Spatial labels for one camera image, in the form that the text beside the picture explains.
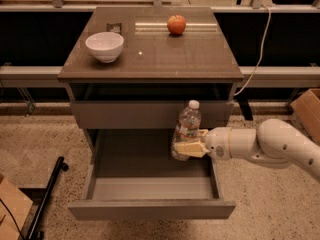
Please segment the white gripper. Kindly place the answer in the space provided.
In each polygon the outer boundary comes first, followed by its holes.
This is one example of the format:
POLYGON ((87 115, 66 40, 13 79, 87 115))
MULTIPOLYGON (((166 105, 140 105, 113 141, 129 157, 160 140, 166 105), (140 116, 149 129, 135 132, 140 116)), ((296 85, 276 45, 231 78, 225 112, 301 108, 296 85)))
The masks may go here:
POLYGON ((205 145, 197 142, 177 142, 175 150, 179 154, 201 158, 209 153, 212 159, 228 160, 231 158, 229 140, 231 129, 229 127, 217 127, 212 130, 199 129, 198 137, 205 137, 205 145))

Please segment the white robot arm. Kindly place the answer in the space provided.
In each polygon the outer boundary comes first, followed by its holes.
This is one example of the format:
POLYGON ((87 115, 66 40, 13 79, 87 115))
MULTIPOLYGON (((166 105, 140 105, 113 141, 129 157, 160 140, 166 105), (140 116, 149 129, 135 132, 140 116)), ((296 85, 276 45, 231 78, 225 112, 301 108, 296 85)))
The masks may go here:
POLYGON ((263 121, 257 129, 217 127, 200 130, 192 141, 174 141, 179 155, 213 160, 243 159, 269 168, 298 166, 320 181, 320 147, 292 125, 279 120, 263 121))

